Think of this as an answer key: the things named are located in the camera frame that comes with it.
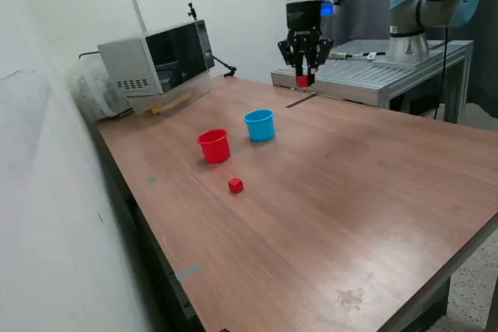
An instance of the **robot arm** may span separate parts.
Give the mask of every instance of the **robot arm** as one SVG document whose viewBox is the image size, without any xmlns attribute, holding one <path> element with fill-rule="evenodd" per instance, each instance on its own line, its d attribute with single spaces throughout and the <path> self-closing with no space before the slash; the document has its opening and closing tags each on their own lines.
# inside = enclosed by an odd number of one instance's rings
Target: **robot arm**
<svg viewBox="0 0 498 332">
<path fill-rule="evenodd" d="M 288 65 L 296 69 L 296 84 L 306 88 L 314 83 L 314 74 L 327 61 L 333 41 L 321 37 L 322 3 L 332 0 L 287 0 L 287 39 L 279 49 Z M 303 60 L 306 59 L 306 74 Z"/>
<path fill-rule="evenodd" d="M 287 0 L 287 39 L 279 49 L 296 69 L 296 84 L 306 88 L 323 65 L 333 41 L 321 36 L 323 3 L 332 0 Z M 429 55 L 425 31 L 435 26 L 462 26 L 474 15 L 479 0 L 391 0 L 391 44 L 386 59 L 421 60 Z M 303 60 L 306 59 L 306 74 Z"/>
</svg>

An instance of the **concrete floor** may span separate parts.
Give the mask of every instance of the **concrete floor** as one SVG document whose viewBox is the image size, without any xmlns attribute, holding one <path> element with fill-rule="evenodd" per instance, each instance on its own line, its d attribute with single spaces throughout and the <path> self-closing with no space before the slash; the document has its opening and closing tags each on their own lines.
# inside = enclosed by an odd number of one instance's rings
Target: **concrete floor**
<svg viewBox="0 0 498 332">
<path fill-rule="evenodd" d="M 438 119 L 443 115 L 444 110 L 440 110 Z M 475 104 L 467 105 L 464 124 L 498 131 L 498 119 Z M 498 231 L 453 276 L 448 314 L 430 332 L 483 332 L 497 276 Z"/>
</svg>

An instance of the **metal platform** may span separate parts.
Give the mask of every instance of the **metal platform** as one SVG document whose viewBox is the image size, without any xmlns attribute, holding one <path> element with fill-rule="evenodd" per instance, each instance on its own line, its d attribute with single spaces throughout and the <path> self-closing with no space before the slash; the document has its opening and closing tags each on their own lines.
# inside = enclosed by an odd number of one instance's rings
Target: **metal platform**
<svg viewBox="0 0 498 332">
<path fill-rule="evenodd" d="M 395 97 L 438 75 L 443 70 L 444 43 L 429 42 L 431 54 L 416 66 L 396 68 L 386 65 L 383 58 L 328 60 L 316 75 L 311 93 L 351 100 L 373 107 L 389 109 Z M 389 40 L 354 40 L 334 51 L 359 54 L 386 51 Z M 458 123 L 463 118 L 468 91 L 468 77 L 474 42 L 456 40 L 448 44 L 447 98 L 444 120 Z M 298 89 L 294 69 L 286 68 L 272 73 L 274 86 Z"/>
</svg>

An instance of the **plastic cup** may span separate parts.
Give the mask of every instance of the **plastic cup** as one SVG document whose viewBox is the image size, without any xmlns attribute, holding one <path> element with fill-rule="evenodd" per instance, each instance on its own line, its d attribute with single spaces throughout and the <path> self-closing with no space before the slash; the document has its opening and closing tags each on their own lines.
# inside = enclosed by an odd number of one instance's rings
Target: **plastic cup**
<svg viewBox="0 0 498 332">
<path fill-rule="evenodd" d="M 249 131 L 249 138 L 253 142 L 264 142 L 275 137 L 273 124 L 273 110 L 258 109 L 247 113 L 244 121 Z"/>
<path fill-rule="evenodd" d="M 199 135 L 197 143 L 201 146 L 207 163 L 222 163 L 230 157 L 227 130 L 213 128 Z"/>
</svg>

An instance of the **red cube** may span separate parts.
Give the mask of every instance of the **red cube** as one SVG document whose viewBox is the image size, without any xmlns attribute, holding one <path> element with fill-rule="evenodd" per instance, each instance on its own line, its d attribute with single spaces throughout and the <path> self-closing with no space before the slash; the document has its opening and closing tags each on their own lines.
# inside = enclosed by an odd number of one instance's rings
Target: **red cube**
<svg viewBox="0 0 498 332">
<path fill-rule="evenodd" d="M 242 180 L 233 178 L 230 182 L 228 182 L 228 188 L 233 194 L 239 194 L 244 189 L 244 185 L 242 184 Z"/>
</svg>

